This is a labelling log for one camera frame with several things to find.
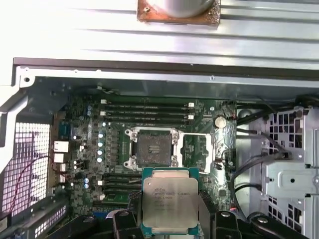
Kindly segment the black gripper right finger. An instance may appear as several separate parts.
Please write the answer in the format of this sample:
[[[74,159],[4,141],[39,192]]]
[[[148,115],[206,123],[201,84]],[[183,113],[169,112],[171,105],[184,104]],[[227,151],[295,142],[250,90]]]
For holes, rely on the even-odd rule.
[[[199,191],[199,225],[205,239],[301,239],[302,234],[265,214],[255,212],[243,221],[219,211],[210,195]]]

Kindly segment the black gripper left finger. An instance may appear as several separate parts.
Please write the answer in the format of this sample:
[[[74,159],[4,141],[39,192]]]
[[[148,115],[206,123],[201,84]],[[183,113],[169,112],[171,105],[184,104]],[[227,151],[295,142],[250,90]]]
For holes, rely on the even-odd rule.
[[[78,216],[65,225],[66,239],[141,239],[138,223],[141,211],[141,191],[129,194],[127,209],[113,211],[111,216],[98,219],[95,216]]]

